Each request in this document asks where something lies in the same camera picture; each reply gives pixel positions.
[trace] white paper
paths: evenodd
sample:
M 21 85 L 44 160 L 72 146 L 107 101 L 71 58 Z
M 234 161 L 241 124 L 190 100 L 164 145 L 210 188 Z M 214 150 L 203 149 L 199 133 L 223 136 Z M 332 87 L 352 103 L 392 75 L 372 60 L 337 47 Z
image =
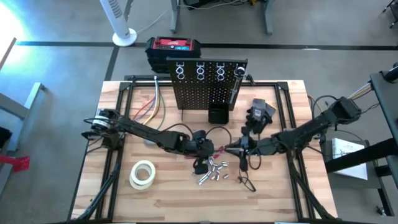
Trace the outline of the white paper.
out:
M 339 158 L 351 152 L 356 152 L 358 150 L 364 149 L 365 147 L 360 144 L 355 144 L 349 141 L 344 141 L 338 138 L 331 140 L 333 146 L 333 158 Z M 368 173 L 366 171 L 366 163 L 360 164 L 358 166 L 350 167 L 347 169 L 339 170 L 335 172 L 336 174 L 347 175 L 350 177 L 356 177 L 364 180 L 368 180 Z

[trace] black metal frame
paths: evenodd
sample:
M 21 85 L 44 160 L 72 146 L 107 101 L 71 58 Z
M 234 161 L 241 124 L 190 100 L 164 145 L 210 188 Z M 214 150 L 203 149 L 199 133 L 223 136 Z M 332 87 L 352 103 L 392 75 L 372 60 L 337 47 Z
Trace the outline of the black metal frame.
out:
M 124 90 L 126 90 L 127 88 L 129 89 L 129 94 L 127 97 L 127 105 L 126 105 L 126 111 L 125 114 L 129 114 L 129 110 L 130 110 L 130 104 L 131 104 L 131 100 L 132 100 L 132 92 L 133 92 L 133 88 L 134 87 L 147 87 L 147 86 L 154 86 L 154 83 L 136 83 L 136 81 L 151 81 L 153 80 L 153 75 L 141 75 L 141 76 L 134 76 L 134 75 L 130 75 L 130 76 L 125 76 L 124 80 L 125 81 L 132 81 L 132 82 L 126 82 L 126 83 L 121 83 L 120 87 L 119 87 L 119 95 L 118 95 L 118 102 L 116 103 L 116 109 L 120 110 L 121 108 L 121 101 L 123 98 L 123 92 Z M 170 77 L 168 75 L 160 75 L 157 77 L 158 80 L 168 80 L 170 81 Z M 172 86 L 172 83 L 159 83 L 159 86 Z M 252 86 L 250 83 L 244 82 L 242 83 L 241 86 Z M 280 91 L 282 90 L 285 94 L 285 99 L 286 99 L 286 103 L 287 103 L 287 111 L 289 112 L 289 119 L 290 119 L 290 125 L 292 128 L 296 128 L 296 122 L 295 122 L 295 117 L 294 117 L 294 112 L 293 112 L 293 106 L 292 106 L 292 102 L 290 99 L 290 93 L 289 93 L 289 88 L 288 88 L 288 84 L 287 82 L 256 82 L 256 86 L 268 86 L 268 87 L 273 87 L 275 90 L 275 95 L 276 95 L 276 100 L 277 100 L 277 106 L 278 106 L 278 112 L 279 112 L 279 116 L 280 116 L 280 125 L 282 129 L 286 129 L 287 125 L 286 125 L 286 120 L 285 120 L 285 116 L 284 116 L 284 109 L 283 109 L 283 105 L 282 105 L 282 98 L 280 95 Z M 294 166 L 294 165 L 290 165 L 289 163 L 289 159 L 290 159 L 290 154 L 287 153 L 287 162 L 290 166 Z M 108 153 L 106 156 L 106 163 L 105 163 L 105 167 L 104 167 L 104 174 L 103 174 L 103 182 L 104 179 L 106 179 L 107 174 L 109 173 L 109 169 L 110 169 L 110 161 L 111 161 L 111 156 L 112 153 Z M 123 156 L 123 149 L 121 151 L 118 152 L 118 159 L 120 159 Z M 303 181 L 305 182 L 305 184 L 308 186 L 308 179 L 307 179 L 307 173 L 305 171 L 305 165 L 304 165 L 304 160 L 302 157 L 302 154 L 298 154 L 297 155 L 297 160 L 298 160 L 298 165 L 300 167 L 300 175 L 303 179 Z M 80 169 L 80 174 L 79 174 L 79 179 L 78 182 L 76 184 L 76 189 L 75 189 L 75 194 L 73 196 L 73 200 L 70 206 L 70 211 L 69 211 L 69 216 L 68 216 L 68 220 L 66 223 L 112 223 L 113 222 L 113 213 L 114 213 L 114 205 L 115 205 L 115 201 L 116 201 L 116 196 L 117 196 L 117 190 L 118 190 L 118 179 L 119 177 L 116 178 L 115 183 L 113 184 L 113 188 L 112 188 L 112 192 L 111 192 L 111 196 L 110 196 L 110 204 L 109 204 L 109 210 L 108 210 L 108 215 L 107 218 L 102 218 L 102 206 L 99 206 L 97 209 L 97 213 L 95 215 L 95 219 L 94 220 L 70 220 L 70 217 L 72 215 L 72 211 L 73 211 L 73 206 L 75 204 L 75 199 L 76 199 L 76 195 L 77 195 L 77 191 L 78 191 L 78 186 L 80 183 L 80 177 L 81 177 L 81 172 L 83 170 L 83 166 L 84 166 L 84 161 L 85 159 L 83 159 L 83 163 L 81 165 L 81 169 Z M 307 222 L 307 223 L 354 223 L 354 222 L 343 222 L 343 221 L 338 221 L 338 220 L 319 220 L 315 218 L 315 213 L 313 210 L 313 206 L 310 203 L 310 201 L 308 200 L 308 198 L 306 197 L 306 203 L 307 203 L 307 207 L 308 207 L 308 216 L 309 218 L 304 218 L 303 217 L 303 210 L 301 207 L 301 201 L 300 201 L 300 195 L 299 195 L 299 190 L 297 187 L 297 183 L 294 180 L 294 178 L 290 175 L 290 179 L 291 179 L 291 183 L 292 183 L 292 191 L 293 191 L 293 197 L 294 197 L 294 202 L 295 202 L 295 208 L 297 211 L 297 219 L 298 222 Z

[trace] black container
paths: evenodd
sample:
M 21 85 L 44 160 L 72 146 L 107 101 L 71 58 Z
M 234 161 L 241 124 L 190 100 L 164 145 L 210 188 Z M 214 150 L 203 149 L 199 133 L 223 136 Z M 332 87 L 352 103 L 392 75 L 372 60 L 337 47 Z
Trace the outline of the black container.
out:
M 229 104 L 227 103 L 210 103 L 209 104 L 209 123 L 211 124 L 228 124 L 229 121 Z

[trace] black floor stripe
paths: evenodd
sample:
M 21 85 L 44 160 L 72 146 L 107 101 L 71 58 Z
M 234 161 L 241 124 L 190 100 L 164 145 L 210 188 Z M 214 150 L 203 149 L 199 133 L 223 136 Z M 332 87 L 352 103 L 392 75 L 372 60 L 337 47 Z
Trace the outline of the black floor stripe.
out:
M 114 47 L 112 42 L 67 42 L 67 41 L 17 41 L 20 46 L 43 47 Z
M 47 47 L 115 47 L 112 42 L 51 42 L 17 41 L 22 46 Z M 146 43 L 136 42 L 129 47 L 145 47 Z M 281 49 L 281 50 L 398 50 L 394 45 L 301 45 L 301 44 L 212 44 L 202 43 L 202 48 L 215 49 Z
M 106 69 L 104 81 L 111 81 L 111 79 L 112 79 L 114 65 L 116 64 L 116 59 L 118 58 L 119 49 L 120 49 L 120 47 L 113 48 L 113 51 L 111 54 L 111 59 L 109 60 L 108 68 Z

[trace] yellow wire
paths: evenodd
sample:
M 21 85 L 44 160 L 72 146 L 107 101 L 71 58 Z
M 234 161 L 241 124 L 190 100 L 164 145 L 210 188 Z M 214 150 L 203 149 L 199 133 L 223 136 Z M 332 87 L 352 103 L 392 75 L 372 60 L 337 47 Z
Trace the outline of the yellow wire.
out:
M 311 100 L 313 100 L 315 102 L 315 99 L 311 95 L 308 95 L 308 97 L 311 98 Z M 318 109 L 322 112 L 323 110 L 322 110 L 321 106 L 319 106 L 318 102 L 316 103 L 316 105 L 317 105 Z
M 157 114 L 157 112 L 159 110 L 159 105 L 160 105 L 159 84 L 156 85 L 156 94 L 157 94 L 157 98 L 156 98 L 155 108 L 152 111 L 152 114 L 149 116 L 149 118 L 145 122 L 143 122 L 143 125 L 146 125 L 152 118 L 154 118 L 154 116 Z

